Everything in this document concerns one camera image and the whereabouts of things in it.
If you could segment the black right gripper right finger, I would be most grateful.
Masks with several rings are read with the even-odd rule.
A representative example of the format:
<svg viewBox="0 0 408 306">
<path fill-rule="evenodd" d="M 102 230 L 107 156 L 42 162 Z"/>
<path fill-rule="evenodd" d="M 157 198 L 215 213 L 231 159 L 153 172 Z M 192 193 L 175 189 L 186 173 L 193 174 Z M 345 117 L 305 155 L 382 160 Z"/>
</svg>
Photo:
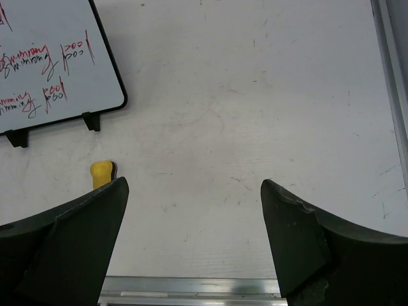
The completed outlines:
<svg viewBox="0 0 408 306">
<path fill-rule="evenodd" d="M 271 180 L 261 202 L 289 305 L 406 305 L 407 239 L 320 209 Z"/>
</svg>

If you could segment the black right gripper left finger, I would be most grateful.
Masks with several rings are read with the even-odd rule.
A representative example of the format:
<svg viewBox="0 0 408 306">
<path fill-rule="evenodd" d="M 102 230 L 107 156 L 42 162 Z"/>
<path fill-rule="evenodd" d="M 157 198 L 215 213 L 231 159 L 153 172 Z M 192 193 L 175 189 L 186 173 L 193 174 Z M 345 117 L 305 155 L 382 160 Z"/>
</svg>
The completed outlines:
<svg viewBox="0 0 408 306">
<path fill-rule="evenodd" d="M 117 178 L 1 226 L 1 305 L 97 305 L 126 211 Z"/>
</svg>

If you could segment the yellow bone-shaped eraser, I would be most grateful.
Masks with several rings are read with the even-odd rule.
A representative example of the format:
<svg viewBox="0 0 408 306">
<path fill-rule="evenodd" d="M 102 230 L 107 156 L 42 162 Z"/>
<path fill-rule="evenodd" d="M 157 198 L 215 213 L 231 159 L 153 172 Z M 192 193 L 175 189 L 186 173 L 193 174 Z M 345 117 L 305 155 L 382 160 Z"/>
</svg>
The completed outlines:
<svg viewBox="0 0 408 306">
<path fill-rule="evenodd" d="M 91 164 L 90 174 L 93 189 L 98 189 L 117 177 L 117 165 L 111 160 L 97 161 Z"/>
</svg>

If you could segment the small black-framed whiteboard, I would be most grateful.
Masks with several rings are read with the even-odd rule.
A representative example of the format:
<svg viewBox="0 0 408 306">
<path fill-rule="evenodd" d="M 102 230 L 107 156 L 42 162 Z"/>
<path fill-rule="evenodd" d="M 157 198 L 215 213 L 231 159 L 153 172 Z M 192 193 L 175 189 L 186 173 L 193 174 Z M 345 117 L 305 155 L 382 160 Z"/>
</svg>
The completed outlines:
<svg viewBox="0 0 408 306">
<path fill-rule="evenodd" d="M 128 101 L 94 1 L 1 2 L 1 131 Z"/>
</svg>

